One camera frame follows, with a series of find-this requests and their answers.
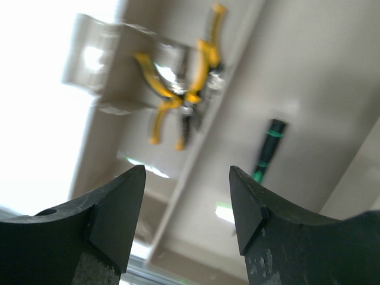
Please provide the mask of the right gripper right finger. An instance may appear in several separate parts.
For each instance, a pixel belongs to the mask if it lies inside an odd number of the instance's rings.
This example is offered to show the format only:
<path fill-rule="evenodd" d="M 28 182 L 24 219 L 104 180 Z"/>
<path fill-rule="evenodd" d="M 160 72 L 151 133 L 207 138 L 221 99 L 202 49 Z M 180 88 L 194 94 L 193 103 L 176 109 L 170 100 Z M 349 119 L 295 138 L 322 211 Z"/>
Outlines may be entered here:
<path fill-rule="evenodd" d="M 273 193 L 236 166 L 230 196 L 250 284 L 378 284 L 379 212 L 337 220 Z"/>

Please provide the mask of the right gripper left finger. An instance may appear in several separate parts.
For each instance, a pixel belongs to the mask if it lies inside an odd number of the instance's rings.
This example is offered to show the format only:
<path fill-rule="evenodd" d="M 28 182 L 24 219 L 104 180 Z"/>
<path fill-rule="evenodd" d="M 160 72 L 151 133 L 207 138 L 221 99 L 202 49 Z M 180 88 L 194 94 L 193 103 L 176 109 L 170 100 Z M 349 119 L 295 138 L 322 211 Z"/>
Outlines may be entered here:
<path fill-rule="evenodd" d="M 2 284 L 118 284 L 143 201 L 145 167 L 33 216 L 1 220 Z"/>

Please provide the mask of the green black screwdriver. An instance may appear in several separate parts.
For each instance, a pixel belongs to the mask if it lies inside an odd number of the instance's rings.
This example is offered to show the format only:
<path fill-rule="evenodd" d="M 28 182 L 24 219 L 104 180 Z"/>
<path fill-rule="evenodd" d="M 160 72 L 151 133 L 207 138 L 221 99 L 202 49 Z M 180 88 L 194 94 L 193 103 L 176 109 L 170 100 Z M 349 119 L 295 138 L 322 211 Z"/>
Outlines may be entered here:
<path fill-rule="evenodd" d="M 287 123 L 279 119 L 272 119 L 266 131 L 258 160 L 252 172 L 252 178 L 261 183 L 267 172 L 277 147 L 286 130 Z"/>

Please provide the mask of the yellow long nose pliers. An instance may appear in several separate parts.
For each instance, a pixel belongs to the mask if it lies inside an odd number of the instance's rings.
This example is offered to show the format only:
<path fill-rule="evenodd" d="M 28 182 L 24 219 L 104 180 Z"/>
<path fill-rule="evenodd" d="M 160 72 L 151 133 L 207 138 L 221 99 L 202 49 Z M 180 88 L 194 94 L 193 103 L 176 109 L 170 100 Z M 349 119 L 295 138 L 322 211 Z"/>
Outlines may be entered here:
<path fill-rule="evenodd" d="M 182 97 L 169 90 L 158 78 L 158 73 L 154 67 L 153 60 L 148 53 L 137 52 L 135 53 L 134 58 L 136 59 L 147 84 L 158 95 L 163 97 L 163 101 L 157 108 L 157 115 L 150 135 L 150 143 L 158 144 L 160 142 L 160 128 L 165 114 L 170 109 L 178 109 L 182 104 Z"/>

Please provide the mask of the yellow needle nose pliers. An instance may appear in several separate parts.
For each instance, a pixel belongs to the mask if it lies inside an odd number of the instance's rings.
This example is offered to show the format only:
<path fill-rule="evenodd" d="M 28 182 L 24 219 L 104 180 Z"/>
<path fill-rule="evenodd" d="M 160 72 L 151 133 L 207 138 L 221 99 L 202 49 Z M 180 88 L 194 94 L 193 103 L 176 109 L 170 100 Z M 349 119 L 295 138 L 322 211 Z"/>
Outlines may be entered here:
<path fill-rule="evenodd" d="M 215 71 L 211 52 L 214 45 L 205 40 L 197 40 L 198 64 L 197 71 L 190 86 L 184 92 L 182 104 L 179 107 L 182 130 L 176 142 L 176 150 L 184 150 L 191 141 L 192 129 L 199 130 L 202 124 L 202 115 L 198 106 L 203 102 L 202 93 L 205 92 L 207 83 L 211 81 L 211 75 Z"/>

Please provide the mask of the beige cantilever toolbox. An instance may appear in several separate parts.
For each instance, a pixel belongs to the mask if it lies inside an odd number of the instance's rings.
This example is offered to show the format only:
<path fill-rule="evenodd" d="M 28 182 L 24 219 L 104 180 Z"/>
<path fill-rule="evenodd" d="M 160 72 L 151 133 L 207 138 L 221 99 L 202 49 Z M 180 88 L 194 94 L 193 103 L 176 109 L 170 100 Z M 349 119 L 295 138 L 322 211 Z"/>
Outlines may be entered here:
<path fill-rule="evenodd" d="M 144 164 L 132 251 L 184 283 L 247 284 L 230 220 L 230 166 L 251 172 L 272 119 L 287 128 L 263 185 L 313 212 L 345 219 L 379 208 L 379 2 L 224 1 L 221 90 L 199 106 L 186 149 L 180 116 L 148 141 L 160 99 L 133 53 L 153 51 L 164 77 L 182 48 L 197 57 L 211 1 L 87 1 L 64 81 L 95 96 L 70 198 Z"/>

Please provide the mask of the yellow combination pliers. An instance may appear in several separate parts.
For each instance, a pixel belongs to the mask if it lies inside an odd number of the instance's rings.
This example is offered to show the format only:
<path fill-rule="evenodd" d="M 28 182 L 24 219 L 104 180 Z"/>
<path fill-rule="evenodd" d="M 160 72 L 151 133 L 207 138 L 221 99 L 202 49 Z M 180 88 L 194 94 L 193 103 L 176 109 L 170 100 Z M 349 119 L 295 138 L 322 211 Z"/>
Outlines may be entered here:
<path fill-rule="evenodd" d="M 223 18 L 226 13 L 226 7 L 216 2 L 213 4 L 212 11 L 207 24 L 206 41 L 210 45 L 208 64 L 208 77 L 205 87 L 200 92 L 201 103 L 194 110 L 194 127 L 198 131 L 201 128 L 202 121 L 205 118 L 207 109 L 215 95 L 224 87 L 224 63 L 220 51 L 220 30 L 223 24 Z"/>

